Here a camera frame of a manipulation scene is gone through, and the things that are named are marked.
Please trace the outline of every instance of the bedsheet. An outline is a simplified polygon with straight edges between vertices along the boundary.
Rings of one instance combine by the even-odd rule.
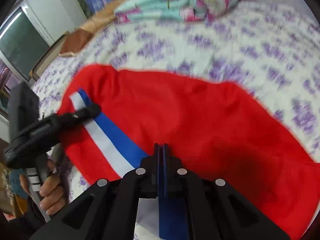
[[[236,82],[320,162],[319,45],[320,28],[311,19],[287,6],[242,1],[214,22],[111,25],[76,56],[57,57],[33,90],[47,116],[59,108],[72,77],[95,62]],[[70,202],[89,187],[67,159],[60,172]]]

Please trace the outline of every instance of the tricolor stripe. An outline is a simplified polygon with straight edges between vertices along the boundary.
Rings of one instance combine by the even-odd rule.
[[[86,107],[80,93],[75,92],[70,96],[73,107],[76,111]],[[111,140],[106,136],[101,127],[95,120],[89,120],[84,123],[84,128],[97,145],[103,156],[109,162],[113,170],[122,178],[127,172],[134,167],[121,155]]]
[[[74,92],[70,100],[76,111],[92,103],[83,90]],[[121,178],[127,172],[140,167],[141,159],[148,156],[103,112],[94,119],[84,122],[84,128],[111,168]],[[164,197],[158,198],[158,201],[140,199],[137,222],[142,226],[145,223],[145,228],[149,228],[164,239],[180,240],[188,237],[181,199],[172,200]]]

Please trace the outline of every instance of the sleeve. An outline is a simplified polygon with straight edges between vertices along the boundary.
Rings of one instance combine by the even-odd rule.
[[[28,211],[22,217],[18,217],[9,222],[12,230],[20,233],[20,239],[29,239],[41,226],[45,220],[38,207],[28,196]]]

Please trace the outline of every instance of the window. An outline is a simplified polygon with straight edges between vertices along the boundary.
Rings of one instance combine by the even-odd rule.
[[[0,114],[6,118],[8,118],[8,102],[11,90],[19,83],[19,79],[0,59]]]
[[[0,50],[11,65],[26,79],[30,70],[49,49],[48,44],[33,27],[19,7],[0,30]]]

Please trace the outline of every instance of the red cloth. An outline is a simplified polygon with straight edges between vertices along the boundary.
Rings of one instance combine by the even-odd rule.
[[[73,111],[69,96],[79,89],[147,154],[168,143],[185,168],[228,181],[292,240],[306,230],[320,199],[319,164],[237,85],[91,65],[74,78],[59,114]],[[108,162],[92,164],[86,136],[83,127],[63,136],[67,155],[90,183],[117,179]]]

